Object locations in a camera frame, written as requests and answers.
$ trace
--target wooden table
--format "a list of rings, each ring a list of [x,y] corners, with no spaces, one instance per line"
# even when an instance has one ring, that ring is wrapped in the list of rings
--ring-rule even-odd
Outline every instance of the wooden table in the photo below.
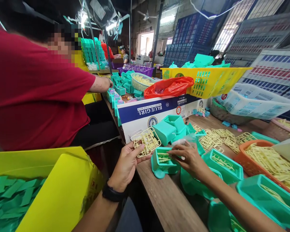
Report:
[[[106,103],[117,124],[114,110],[107,99]],[[212,115],[208,118],[191,115],[188,117],[187,123],[197,124],[202,129],[227,129],[221,124],[221,121]],[[254,120],[245,126],[239,126],[239,128],[243,132],[261,133],[266,125],[266,122]],[[230,127],[228,129],[236,136],[241,134]],[[119,133],[124,141],[122,127],[119,127]],[[236,155],[224,144],[221,147],[226,156],[233,158]],[[165,175],[163,179],[157,179],[151,171],[150,160],[140,163],[137,166],[137,172],[165,232],[208,231],[204,225],[207,222],[208,201],[201,196],[186,195],[181,187],[179,173],[173,176]]]

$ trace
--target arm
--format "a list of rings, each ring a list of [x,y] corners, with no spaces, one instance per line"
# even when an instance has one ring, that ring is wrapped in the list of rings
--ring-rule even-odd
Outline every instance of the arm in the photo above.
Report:
[[[107,92],[109,88],[113,87],[113,82],[108,77],[95,76],[96,79],[88,92],[103,93]]]
[[[115,191],[124,192],[133,178],[137,164],[151,158],[151,155],[148,155],[137,159],[137,155],[143,149],[144,145],[140,145],[137,149],[133,149],[133,142],[122,148],[113,174],[107,182]],[[118,202],[112,202],[105,199],[102,196],[102,192],[100,192],[72,232],[105,232],[117,206]]]
[[[199,156],[197,150],[188,143],[176,145],[168,153],[187,172],[212,190],[247,231],[285,231],[214,174]]]

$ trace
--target window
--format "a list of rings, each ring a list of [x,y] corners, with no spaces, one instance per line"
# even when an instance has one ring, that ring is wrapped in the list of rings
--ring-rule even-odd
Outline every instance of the window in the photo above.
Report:
[[[161,45],[161,50],[160,51],[164,52],[164,50],[166,49],[167,45],[168,44],[172,44],[172,42],[173,42],[173,37],[169,37],[167,39],[164,39],[162,41],[162,45]]]

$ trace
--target red shirt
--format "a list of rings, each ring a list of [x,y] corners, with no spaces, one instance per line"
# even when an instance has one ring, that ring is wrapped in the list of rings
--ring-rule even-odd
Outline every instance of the red shirt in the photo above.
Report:
[[[69,146],[90,122],[82,98],[95,76],[0,28],[0,146]]]

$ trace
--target orange basket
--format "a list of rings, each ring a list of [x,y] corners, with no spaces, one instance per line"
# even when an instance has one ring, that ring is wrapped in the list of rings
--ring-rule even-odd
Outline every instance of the orange basket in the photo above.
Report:
[[[284,190],[290,193],[290,189],[287,186],[285,186],[282,182],[277,180],[271,173],[265,170],[262,166],[260,166],[257,162],[255,162],[246,154],[245,150],[252,143],[257,143],[258,147],[271,147],[274,145],[273,143],[268,142],[266,140],[251,140],[251,141],[242,143],[238,147],[239,153],[234,157],[234,161],[236,161],[243,167],[247,175],[255,176],[255,175],[263,174],[266,177],[268,177],[270,180],[278,184],[280,187],[282,187]]]

